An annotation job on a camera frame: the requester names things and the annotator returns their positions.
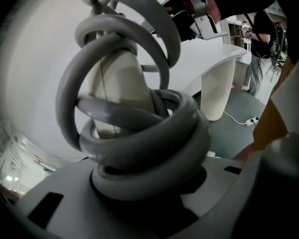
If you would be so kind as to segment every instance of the white cord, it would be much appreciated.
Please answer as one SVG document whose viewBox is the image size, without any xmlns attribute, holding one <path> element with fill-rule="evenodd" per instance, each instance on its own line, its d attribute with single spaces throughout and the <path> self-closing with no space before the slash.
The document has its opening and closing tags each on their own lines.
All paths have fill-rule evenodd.
<svg viewBox="0 0 299 239">
<path fill-rule="evenodd" d="M 247 123 L 239 123 L 238 121 L 236 121 L 232 116 L 230 116 L 228 113 L 226 113 L 225 111 L 224 111 L 224 114 L 226 114 L 227 116 L 229 116 L 230 118 L 232 118 L 233 120 L 234 120 L 234 122 L 236 122 L 237 124 L 239 124 L 239 125 L 247 125 Z"/>
<path fill-rule="evenodd" d="M 259 57 L 260 57 L 260 59 L 261 59 L 261 60 L 260 60 L 260 63 L 264 65 L 264 63 L 263 63 L 263 58 L 264 58 L 264 57 L 266 57 L 266 56 L 267 56 L 267 54 L 266 54 L 266 55 L 264 55 L 264 56 L 260 56 L 260 55 L 259 55 L 259 53 L 258 53 L 258 51 L 257 51 L 256 49 L 255 49 L 255 51 L 257 52 L 258 56 L 259 56 Z"/>
<path fill-rule="evenodd" d="M 267 95 L 268 95 L 268 92 L 269 92 L 269 89 L 270 89 L 270 83 L 269 83 L 269 86 L 268 86 L 268 89 L 267 89 L 267 93 L 266 93 L 266 95 L 265 95 L 264 99 L 262 100 L 262 103 L 263 103 L 263 102 L 264 102 L 264 100 L 266 99 L 266 97 L 267 97 Z"/>
</svg>

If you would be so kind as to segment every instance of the gray coiled sculpture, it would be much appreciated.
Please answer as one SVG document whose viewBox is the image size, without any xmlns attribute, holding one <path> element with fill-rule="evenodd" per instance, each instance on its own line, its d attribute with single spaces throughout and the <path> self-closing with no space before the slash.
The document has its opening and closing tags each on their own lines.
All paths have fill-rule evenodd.
<svg viewBox="0 0 299 239">
<path fill-rule="evenodd" d="M 98 163 L 92 173 L 94 186 L 117 200 L 147 199 L 171 190 L 190 178 L 203 161 L 209 145 L 208 121 L 195 100 L 185 93 L 167 90 L 169 70 L 178 61 L 180 39 L 171 17 L 156 0 L 83 0 L 93 7 L 82 21 L 75 39 L 82 48 L 61 79 L 56 99 L 57 121 L 67 142 Z M 122 2 L 156 30 L 167 49 L 167 58 L 156 40 L 142 26 L 118 15 Z M 138 43 L 156 65 L 142 65 L 145 72 L 159 72 L 159 90 L 151 90 L 156 114 L 134 109 L 89 95 L 78 97 L 79 89 L 93 66 L 118 49 L 137 55 Z M 81 134 L 77 131 L 74 108 L 89 115 Z M 168 115 L 167 109 L 173 111 Z M 94 121 L 127 129 L 131 135 L 97 139 Z"/>
</svg>

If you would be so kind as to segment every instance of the black slot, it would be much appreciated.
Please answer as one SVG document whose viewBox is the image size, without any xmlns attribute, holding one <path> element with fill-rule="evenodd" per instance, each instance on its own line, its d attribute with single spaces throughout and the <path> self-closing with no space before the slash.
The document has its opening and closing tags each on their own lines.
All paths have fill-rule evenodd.
<svg viewBox="0 0 299 239">
<path fill-rule="evenodd" d="M 233 167 L 233 166 L 227 166 L 225 171 L 230 172 L 230 173 L 235 173 L 235 174 L 240 174 L 241 168 Z"/>
<path fill-rule="evenodd" d="M 63 195 L 61 194 L 48 193 L 29 214 L 28 219 L 40 228 L 45 229 L 62 198 Z"/>
</svg>

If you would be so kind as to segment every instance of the gray floor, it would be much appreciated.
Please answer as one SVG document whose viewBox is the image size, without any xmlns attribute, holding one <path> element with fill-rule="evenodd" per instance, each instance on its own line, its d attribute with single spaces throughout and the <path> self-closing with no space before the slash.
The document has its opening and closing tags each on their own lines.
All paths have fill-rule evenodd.
<svg viewBox="0 0 299 239">
<path fill-rule="evenodd" d="M 200 96 L 196 97 L 196 101 L 200 105 Z M 260 118 L 264 109 L 265 105 L 258 99 L 244 90 L 234 88 L 230 92 L 225 111 L 244 123 L 254 117 Z M 231 159 L 254 141 L 254 128 L 254 125 L 239 125 L 223 114 L 220 120 L 210 123 L 212 140 L 209 150 L 215 152 L 217 157 Z"/>
<path fill-rule="evenodd" d="M 274 71 L 270 70 L 267 74 L 264 75 L 263 82 L 261 84 L 261 88 L 256 95 L 256 98 L 265 105 L 268 102 L 268 99 L 270 97 L 271 91 L 273 90 L 273 87 L 275 86 L 275 84 L 277 83 L 277 81 L 279 79 L 279 75 L 277 76 L 277 74 L 275 73 L 273 76 L 273 73 L 274 73 Z"/>
</svg>

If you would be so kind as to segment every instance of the white base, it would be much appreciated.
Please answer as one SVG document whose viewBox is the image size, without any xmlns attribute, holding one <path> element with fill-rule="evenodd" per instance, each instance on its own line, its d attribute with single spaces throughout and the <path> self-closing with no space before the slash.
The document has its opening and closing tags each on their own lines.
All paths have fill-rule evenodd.
<svg viewBox="0 0 299 239">
<path fill-rule="evenodd" d="M 201 77 L 200 110 L 209 121 L 219 120 L 225 110 L 234 79 L 236 59 L 228 60 Z"/>
</svg>

